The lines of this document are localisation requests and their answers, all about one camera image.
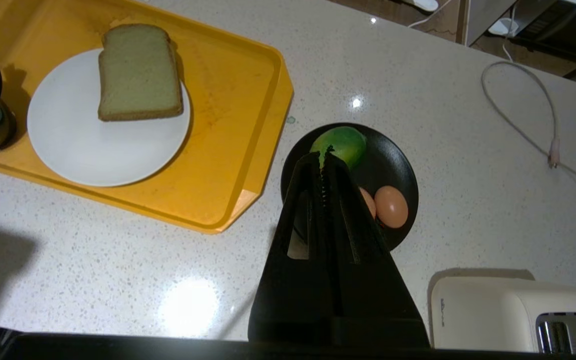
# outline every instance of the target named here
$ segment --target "floor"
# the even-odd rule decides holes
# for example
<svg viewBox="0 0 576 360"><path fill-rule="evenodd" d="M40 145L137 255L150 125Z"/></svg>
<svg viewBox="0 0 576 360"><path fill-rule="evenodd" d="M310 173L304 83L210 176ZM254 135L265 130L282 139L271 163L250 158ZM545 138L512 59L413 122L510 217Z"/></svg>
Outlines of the floor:
<svg viewBox="0 0 576 360"><path fill-rule="evenodd" d="M416 21L427 18L425 14L413 6L393 0L329 0L346 7L350 7L378 18L393 21L402 25L410 25ZM439 4L444 4L447 0L438 0ZM415 27L416 29L441 37L454 43L461 43L460 36L460 8L463 0L453 0L446 5L441 12L435 14L428 22ZM483 51L498 57L505 58L502 50L503 38L482 36L473 45L473 49ZM519 64L530 66L531 68L546 71L558 76L564 76L576 69L576 63L544 52L528 50L523 46L515 45L507 41L506 49L513 60Z"/></svg>

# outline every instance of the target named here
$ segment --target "white speckled countertop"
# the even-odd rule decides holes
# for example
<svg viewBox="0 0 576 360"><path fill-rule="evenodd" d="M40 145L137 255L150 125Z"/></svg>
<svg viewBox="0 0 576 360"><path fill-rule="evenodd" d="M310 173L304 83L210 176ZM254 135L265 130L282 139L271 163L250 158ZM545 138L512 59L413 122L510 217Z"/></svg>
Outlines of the white speckled countertop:
<svg viewBox="0 0 576 360"><path fill-rule="evenodd" d="M526 269L576 285L576 180L549 170L486 102L480 73L496 57L324 0L150 4L283 53L295 122L265 192L224 233L203 235L0 174L0 326L247 339L284 159L302 135L338 121L391 137L416 172L416 223L392 255L426 322L429 281L446 269ZM562 160L576 167L576 83L539 77L560 114ZM491 82L510 116L548 146L537 85L512 69Z"/></svg>

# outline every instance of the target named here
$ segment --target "appliance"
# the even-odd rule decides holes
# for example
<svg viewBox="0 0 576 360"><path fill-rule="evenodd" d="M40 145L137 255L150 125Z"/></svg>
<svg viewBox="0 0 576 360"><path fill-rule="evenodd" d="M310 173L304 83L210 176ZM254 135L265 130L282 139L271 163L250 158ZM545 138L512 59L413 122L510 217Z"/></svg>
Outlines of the appliance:
<svg viewBox="0 0 576 360"><path fill-rule="evenodd" d="M576 287L446 277L430 296L436 349L576 354Z"/></svg>
<svg viewBox="0 0 576 360"><path fill-rule="evenodd" d="M514 43L576 59L576 0L519 0Z"/></svg>

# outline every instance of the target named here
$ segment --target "egg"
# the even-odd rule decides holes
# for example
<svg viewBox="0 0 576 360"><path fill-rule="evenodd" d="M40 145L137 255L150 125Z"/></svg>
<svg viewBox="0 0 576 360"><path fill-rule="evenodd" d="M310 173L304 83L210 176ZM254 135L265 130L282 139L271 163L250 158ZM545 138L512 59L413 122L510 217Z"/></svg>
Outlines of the egg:
<svg viewBox="0 0 576 360"><path fill-rule="evenodd" d="M372 218L374 219L375 215L377 215L377 205L375 205L373 197L370 196L370 193L366 191L366 189L364 189L363 187L359 187L359 191L361 192L361 196L363 196L363 200L366 202L366 205L368 205L370 215L372 215Z"/></svg>
<svg viewBox="0 0 576 360"><path fill-rule="evenodd" d="M392 186L383 186L374 194L377 217L389 228L397 229L406 224L408 204L402 192Z"/></svg>

